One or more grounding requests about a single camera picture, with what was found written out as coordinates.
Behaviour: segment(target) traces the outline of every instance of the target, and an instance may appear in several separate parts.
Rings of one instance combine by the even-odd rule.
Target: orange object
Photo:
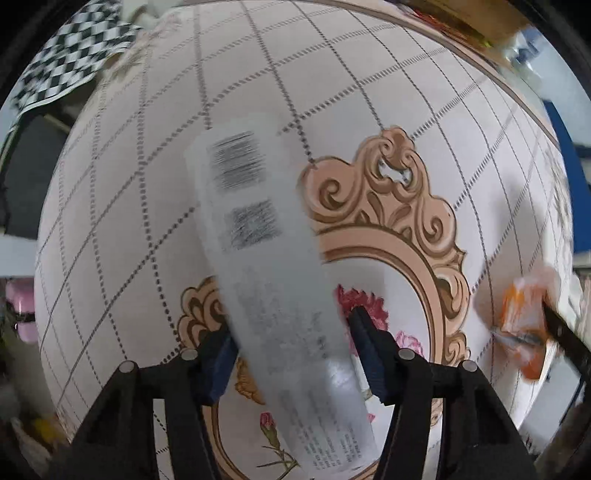
[[[503,299],[501,328],[495,337],[529,380],[538,380],[544,366],[548,332],[542,300],[553,304],[556,278],[553,268],[544,267],[514,280]]]

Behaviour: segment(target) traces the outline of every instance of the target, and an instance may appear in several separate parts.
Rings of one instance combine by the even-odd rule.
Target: grid pattern
[[[383,127],[407,131],[467,251],[472,358],[519,424],[537,387],[521,381],[488,327],[514,277],[542,262],[570,269],[555,140],[447,48],[366,15],[246,1],[177,9],[163,24],[173,28],[131,47],[123,78],[102,82],[85,107],[41,218],[41,358],[70,431],[121,361],[150,365],[180,350],[180,294],[213,274],[183,152],[205,129],[252,111],[277,120],[294,179],[315,158],[352,159]],[[163,408],[154,417],[161,475],[172,478],[160,460]]]

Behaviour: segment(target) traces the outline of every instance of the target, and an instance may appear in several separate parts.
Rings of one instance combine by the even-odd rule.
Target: pink object
[[[416,337],[413,337],[412,335],[407,335],[402,330],[400,330],[394,337],[394,340],[396,340],[396,343],[400,348],[410,348],[412,351],[419,354],[420,356],[424,356],[423,346]]]
[[[15,313],[35,313],[32,278],[16,278],[6,283],[6,300],[12,303]]]
[[[17,322],[18,337],[25,343],[37,343],[37,324],[35,322]]]
[[[273,419],[271,413],[268,411],[264,411],[263,413],[261,413],[260,421],[262,429],[270,429],[275,426],[275,420]]]

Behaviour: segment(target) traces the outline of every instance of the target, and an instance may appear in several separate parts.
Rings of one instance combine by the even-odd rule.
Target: white tablecloth
[[[472,358],[521,424],[539,385],[489,327],[515,277],[546,262],[569,278],[564,165],[543,121],[448,46],[336,7],[246,1],[173,10],[128,50],[72,129],[41,218],[41,359],[70,432],[124,359],[166,362],[225,321],[183,153],[251,112],[276,122],[294,186],[306,173],[303,201],[342,311],[366,306],[431,361]],[[392,410],[368,397],[381,447]],[[285,449],[260,428],[267,411],[241,357],[206,409],[220,467],[308,478],[288,462],[258,466]],[[435,402],[428,478],[440,412]],[[162,405],[154,421],[161,478],[172,478]]]

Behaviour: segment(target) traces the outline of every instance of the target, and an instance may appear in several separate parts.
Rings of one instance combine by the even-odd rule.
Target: black and white checkered fabric
[[[139,27],[119,19],[118,0],[91,0],[43,45],[13,98],[20,115],[90,81],[113,54],[125,51]]]

